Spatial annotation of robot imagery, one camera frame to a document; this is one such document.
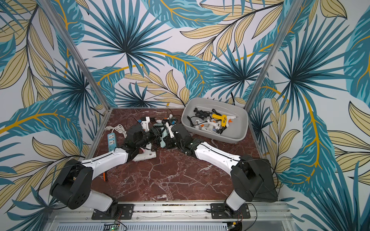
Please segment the mint green large glue gun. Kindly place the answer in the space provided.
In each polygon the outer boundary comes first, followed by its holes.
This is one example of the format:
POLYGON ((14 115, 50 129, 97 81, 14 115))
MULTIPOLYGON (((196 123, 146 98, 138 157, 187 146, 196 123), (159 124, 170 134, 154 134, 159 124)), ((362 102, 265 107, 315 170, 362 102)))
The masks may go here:
POLYGON ((161 148, 166 147, 166 142, 164 139, 169 135, 166 125, 156 123, 154 124, 153 128, 158 133, 155 143, 161 148))

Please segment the white orange-trigger glue gun front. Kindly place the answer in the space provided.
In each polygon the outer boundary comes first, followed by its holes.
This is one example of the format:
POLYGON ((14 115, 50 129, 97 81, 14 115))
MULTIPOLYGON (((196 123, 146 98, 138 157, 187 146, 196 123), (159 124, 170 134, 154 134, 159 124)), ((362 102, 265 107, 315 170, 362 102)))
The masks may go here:
POLYGON ((198 130, 202 130, 202 128, 203 128, 205 125, 208 125, 208 122, 207 122, 207 121, 199 121, 199 120, 196 120, 196 121, 195 121, 195 124, 194 124, 194 128, 195 128, 195 129, 198 129, 198 130))

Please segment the yellow glue gun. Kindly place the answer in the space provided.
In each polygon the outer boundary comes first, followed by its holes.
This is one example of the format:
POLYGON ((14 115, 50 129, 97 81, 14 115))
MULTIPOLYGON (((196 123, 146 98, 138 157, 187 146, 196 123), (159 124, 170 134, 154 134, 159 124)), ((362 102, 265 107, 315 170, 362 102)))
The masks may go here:
POLYGON ((221 121, 221 127, 226 127, 227 125, 227 116, 226 115, 218 115, 212 114, 212 118, 221 121))

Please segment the white small glue gun pair-left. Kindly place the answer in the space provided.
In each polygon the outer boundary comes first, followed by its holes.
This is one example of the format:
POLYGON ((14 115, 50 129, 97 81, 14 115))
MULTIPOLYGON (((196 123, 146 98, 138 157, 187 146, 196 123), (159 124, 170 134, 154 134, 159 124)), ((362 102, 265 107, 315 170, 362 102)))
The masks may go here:
POLYGON ((234 119, 236 119, 236 116, 226 116, 226 124, 232 123, 234 119))

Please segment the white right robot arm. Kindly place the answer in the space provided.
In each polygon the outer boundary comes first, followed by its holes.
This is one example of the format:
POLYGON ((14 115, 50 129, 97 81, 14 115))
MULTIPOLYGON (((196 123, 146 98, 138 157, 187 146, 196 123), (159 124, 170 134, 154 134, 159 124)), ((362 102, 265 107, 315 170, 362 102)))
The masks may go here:
POLYGON ((273 169, 267 159, 238 156, 217 149, 203 140, 193 138, 182 124, 173 126, 170 134, 174 136, 182 153, 206 161, 231 177, 233 191, 224 202, 225 213, 234 214, 244 203, 253 200, 278 200, 273 169))

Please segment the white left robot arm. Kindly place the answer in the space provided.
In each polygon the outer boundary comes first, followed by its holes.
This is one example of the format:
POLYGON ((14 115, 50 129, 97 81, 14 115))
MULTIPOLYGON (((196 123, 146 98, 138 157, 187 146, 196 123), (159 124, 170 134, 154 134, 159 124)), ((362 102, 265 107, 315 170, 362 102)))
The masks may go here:
POLYGON ((122 146, 85 161, 68 161, 52 184, 50 195, 70 209, 86 207, 115 213, 114 199, 92 190, 92 181, 104 172, 132 161, 141 148, 160 136, 160 132, 153 127, 148 131, 138 124, 131 127, 122 146))

